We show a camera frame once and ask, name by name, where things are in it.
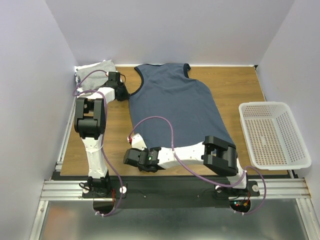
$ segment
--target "metal frame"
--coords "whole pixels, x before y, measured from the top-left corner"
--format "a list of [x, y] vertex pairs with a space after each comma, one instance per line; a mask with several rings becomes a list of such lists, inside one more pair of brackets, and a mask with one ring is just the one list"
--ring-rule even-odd
[[75, 117], [76, 99], [77, 99], [77, 97], [74, 97], [73, 102], [72, 102], [71, 112], [70, 112], [70, 115], [69, 115], [69, 118], [68, 118], [68, 122], [66, 124], [66, 129], [65, 129], [65, 132], [64, 132], [64, 136], [63, 136], [62, 144], [61, 144], [61, 147], [60, 147], [59, 155], [58, 155], [58, 158], [56, 160], [56, 166], [55, 166], [55, 170], [56, 171], [61, 171], [62, 164], [64, 162], [65, 153], [66, 153], [66, 149], [67, 149], [67, 145], [68, 145], [68, 140], [69, 140], [69, 136], [70, 136], [70, 132], [71, 132], [71, 128], [72, 128], [72, 123], [73, 123], [74, 117]]
[[[139, 66], [141, 63], [137, 64], [115, 64], [116, 68], [134, 68]], [[161, 65], [163, 63], [152, 63], [152, 65]], [[247, 68], [247, 67], [254, 67], [255, 65], [248, 64], [248, 65], [240, 65], [240, 64], [190, 64], [190, 67], [218, 67], [218, 68], [230, 68], [230, 67], [237, 67], [237, 68]]]
[[[66, 130], [62, 140], [59, 155], [56, 161], [55, 170], [60, 172], [64, 161], [68, 139], [70, 136], [73, 118], [76, 109], [76, 98], [74, 98]], [[320, 225], [317, 219], [311, 195], [308, 190], [306, 181], [302, 178], [294, 178], [292, 171], [289, 171], [291, 178], [287, 179], [266, 179], [267, 199], [296, 199], [297, 205], [302, 217], [309, 239], [320, 239]], [[253, 179], [257, 181], [260, 194], [259, 197], [252, 199], [262, 199], [264, 195], [264, 186], [261, 179]], [[50, 201], [92, 201], [92, 198], [82, 198], [82, 188], [79, 187], [81, 181], [45, 181], [43, 184], [38, 209], [33, 222], [30, 240], [37, 240], [40, 237], [44, 226], [46, 213]], [[112, 201], [111, 198], [95, 199], [95, 201]]]

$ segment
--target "blue tank top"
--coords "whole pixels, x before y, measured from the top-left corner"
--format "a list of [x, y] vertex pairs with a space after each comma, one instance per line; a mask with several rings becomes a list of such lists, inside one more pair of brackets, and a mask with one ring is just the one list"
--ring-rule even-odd
[[[203, 142], [205, 136], [234, 143], [210, 89], [201, 81], [189, 78], [189, 64], [142, 64], [134, 69], [141, 77], [141, 85], [129, 99], [133, 126], [144, 118], [161, 116], [173, 126], [175, 147]], [[143, 122], [135, 133], [143, 137], [148, 148], [171, 147], [170, 128], [162, 119]]]

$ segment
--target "screw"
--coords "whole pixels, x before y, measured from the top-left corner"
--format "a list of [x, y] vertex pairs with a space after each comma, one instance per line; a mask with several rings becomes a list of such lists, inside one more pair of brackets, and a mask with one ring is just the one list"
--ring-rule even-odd
[[125, 186], [120, 187], [119, 191], [120, 191], [120, 193], [125, 194], [127, 192], [127, 188]]
[[215, 190], [216, 192], [219, 194], [222, 192], [222, 187], [220, 187], [219, 185], [215, 186]]
[[258, 185], [253, 185], [252, 186], [252, 190], [254, 191], [254, 192], [259, 192], [259, 187], [258, 187]]
[[84, 193], [84, 194], [87, 194], [87, 193], [89, 193], [89, 191], [87, 190], [87, 189], [82, 189], [82, 192]]

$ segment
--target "cable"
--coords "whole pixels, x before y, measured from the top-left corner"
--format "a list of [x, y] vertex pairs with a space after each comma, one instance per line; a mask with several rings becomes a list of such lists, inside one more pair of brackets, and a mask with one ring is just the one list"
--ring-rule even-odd
[[124, 82], [123, 82], [123, 84], [125, 84], [126, 81], [127, 81], [126, 75], [124, 75], [124, 74], [122, 74], [122, 73], [120, 73], [120, 75], [124, 77]]
[[72, 93], [72, 96], [74, 97], [77, 97], [79, 96], [80, 94], [84, 94], [85, 92], [87, 93], [95, 93], [96, 91], [93, 91], [93, 90], [87, 90], [87, 91], [82, 91], [78, 94], [75, 94], [77, 92], [77, 89], [80, 87], [80, 85], [87, 79], [87, 77], [89, 77], [91, 74], [93, 73], [96, 73], [96, 72], [104, 72], [105, 76], [107, 77], [107, 72], [105, 70], [102, 70], [102, 69], [97, 69], [97, 70], [93, 70], [91, 72], [89, 72], [75, 87], [73, 93]]
[[112, 189], [112, 206], [115, 206], [115, 202], [116, 202], [116, 191], [115, 189]]
[[[78, 93], [78, 94], [75, 94], [76, 91], [77, 91], [77, 89], [78, 89], [78, 87], [84, 82], [84, 80], [86, 80], [87, 77], [89, 77], [91, 74], [93, 74], [93, 73], [95, 73], [95, 72], [104, 72], [105, 74], [107, 74], [106, 71], [100, 70], [100, 69], [94, 70], [94, 71], [88, 73], [87, 76], [85, 76], [85, 77], [83, 78], [83, 80], [76, 85], [76, 88], [75, 88], [75, 90], [73, 91], [72, 95], [73, 95], [74, 97], [77, 97], [77, 96], [80, 96], [81, 94], [87, 94], [87, 93], [97, 93], [97, 94], [100, 94], [100, 95], [102, 96], [102, 98], [103, 98], [103, 102], [104, 102], [104, 112], [105, 112], [105, 120], [107, 121], [107, 118], [108, 118], [107, 100], [106, 100], [105, 95], [104, 95], [102, 92], [97, 91], [97, 90], [85, 90], [85, 91], [82, 91], [82, 92], [80, 92], [80, 93]], [[118, 177], [119, 182], [120, 182], [120, 186], [121, 186], [121, 189], [122, 189], [122, 187], [123, 187], [124, 185], [123, 185], [121, 176], [120, 176], [120, 174], [117, 172], [117, 170], [114, 168], [114, 166], [112, 166], [112, 164], [110, 163], [110, 161], [108, 160], [108, 158], [107, 158], [107, 156], [106, 156], [106, 153], [105, 153], [105, 150], [104, 150], [104, 147], [103, 147], [103, 146], [104, 146], [104, 139], [105, 139], [105, 132], [103, 133], [103, 135], [102, 135], [102, 140], [101, 140], [101, 152], [102, 152], [102, 155], [103, 155], [104, 159], [106, 160], [106, 162], [108, 163], [108, 165], [110, 166], [110, 168], [114, 171], [114, 173], [115, 173], [116, 176]], [[108, 217], [108, 216], [112, 215], [112, 214], [118, 209], [118, 207], [120, 206], [121, 201], [122, 201], [122, 198], [123, 198], [123, 193], [122, 193], [122, 191], [120, 191], [119, 201], [117, 202], [117, 204], [115, 205], [115, 207], [114, 207], [109, 213], [104, 214], [104, 213], [100, 213], [99, 211], [95, 211], [95, 214], [96, 214], [96, 215], [100, 215], [100, 216], [102, 216], [102, 217]]]
[[229, 201], [232, 201], [232, 200], [237, 200], [238, 198], [240, 198], [240, 195], [238, 195], [238, 196], [235, 197], [235, 198], [231, 198], [231, 199], [229, 198], [228, 200], [229, 200]]
[[255, 169], [253, 166], [246, 166], [244, 168], [244, 171], [243, 171], [243, 174], [242, 176], [240, 177], [239, 181], [237, 181], [236, 183], [233, 183], [233, 184], [222, 184], [222, 183], [219, 183], [219, 182], [215, 182], [215, 181], [212, 181], [212, 180], [209, 180], [203, 176], [200, 176], [198, 175], [197, 173], [195, 173], [194, 171], [192, 171], [190, 168], [188, 168], [180, 159], [179, 157], [177, 156], [177, 154], [175, 153], [175, 146], [174, 146], [174, 129], [171, 125], [171, 123], [164, 117], [162, 116], [149, 116], [149, 117], [146, 117], [145, 119], [142, 119], [141, 121], [139, 121], [135, 126], [134, 128], [132, 129], [132, 131], [130, 132], [129, 134], [129, 139], [131, 138], [131, 135], [132, 133], [135, 131], [135, 129], [137, 128], [137, 126], [139, 126], [141, 123], [143, 123], [144, 121], [146, 120], [149, 120], [149, 119], [162, 119], [162, 120], [165, 120], [168, 124], [169, 124], [169, 127], [170, 127], [170, 130], [171, 130], [171, 150], [174, 154], [174, 157], [176, 158], [176, 160], [191, 174], [193, 174], [194, 176], [198, 177], [199, 179], [207, 182], [207, 183], [210, 183], [210, 184], [213, 184], [213, 185], [219, 185], [221, 187], [225, 187], [225, 188], [232, 188], [232, 187], [235, 187], [237, 186], [239, 183], [241, 183], [241, 181], [244, 179], [245, 175], [246, 175], [246, 171], [248, 168], [251, 168], [253, 169], [254, 171], [256, 171], [259, 176], [261, 177], [262, 179], [262, 182], [263, 182], [263, 188], [264, 188], [264, 194], [263, 194], [263, 199], [260, 203], [260, 205], [252, 210], [252, 211], [249, 211], [249, 212], [241, 212], [243, 215], [248, 215], [248, 214], [252, 214], [254, 212], [256, 212], [258, 209], [260, 209], [262, 207], [262, 205], [265, 203], [265, 200], [266, 200], [266, 196], [267, 196], [267, 185], [266, 185], [266, 181], [264, 179], [264, 177], [262, 176], [262, 174], [257, 170]]
[[174, 157], [175, 157], [176, 160], [177, 160], [189, 173], [191, 173], [192, 175], [198, 177], [199, 179], [201, 179], [201, 180], [203, 180], [203, 181], [205, 181], [205, 182], [207, 182], [207, 183], [210, 183], [210, 184], [213, 184], [213, 185], [219, 185], [219, 186], [225, 187], [225, 188], [232, 188], [232, 187], [237, 186], [239, 183], [241, 183], [241, 181], [242, 181], [242, 180], [244, 179], [244, 177], [246, 176], [246, 172], [243, 171], [242, 176], [240, 177], [240, 179], [239, 179], [237, 182], [235, 182], [235, 183], [233, 183], [233, 184], [224, 184], [224, 183], [219, 183], [219, 182], [216, 182], [216, 181], [209, 180], [209, 179], [207, 179], [207, 178], [205, 178], [205, 177], [203, 177], [203, 176], [198, 175], [198, 174], [195, 173], [194, 171], [192, 171], [192, 170], [191, 170], [190, 168], [188, 168], [187, 165], [185, 165], [185, 164], [180, 160], [180, 158], [176, 155], [176, 153], [175, 153], [175, 146], [174, 146], [174, 129], [173, 129], [171, 123], [170, 123], [166, 118], [164, 118], [164, 117], [162, 117], [162, 116], [149, 116], [149, 117], [146, 117], [145, 119], [142, 119], [140, 122], [137, 123], [137, 125], [134, 126], [134, 128], [132, 129], [132, 131], [130, 132], [130, 134], [129, 134], [128, 137], [129, 137], [129, 138], [131, 137], [132, 133], [133, 133], [134, 130], [137, 128], [137, 126], [139, 126], [141, 123], [143, 123], [144, 121], [149, 120], [149, 119], [162, 119], [162, 120], [165, 120], [165, 121], [169, 124], [170, 129], [171, 129], [171, 150], [172, 150], [172, 152], [173, 152], [173, 154], [174, 154]]
[[249, 201], [250, 201], [250, 191], [248, 191], [248, 199], [247, 199], [247, 201], [245, 201], [245, 203], [243, 204], [243, 206], [247, 206], [248, 203], [249, 203]]
[[247, 201], [247, 199], [246, 199], [246, 198], [247, 198], [247, 196], [244, 196], [244, 198], [242, 199], [241, 203], [242, 203], [242, 202]]
[[89, 187], [86, 187], [84, 182], [79, 182], [79, 186], [84, 190], [90, 191]]

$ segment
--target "white wall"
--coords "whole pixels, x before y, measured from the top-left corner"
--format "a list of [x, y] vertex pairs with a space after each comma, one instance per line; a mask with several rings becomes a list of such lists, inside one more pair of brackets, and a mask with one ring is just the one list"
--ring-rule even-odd
[[296, 0], [257, 68], [268, 101], [289, 104], [311, 155], [306, 177], [320, 219], [320, 1]]
[[294, 0], [46, 0], [80, 65], [255, 65]]
[[29, 239], [54, 170], [77, 64], [43, 0], [0, 3], [0, 239]]

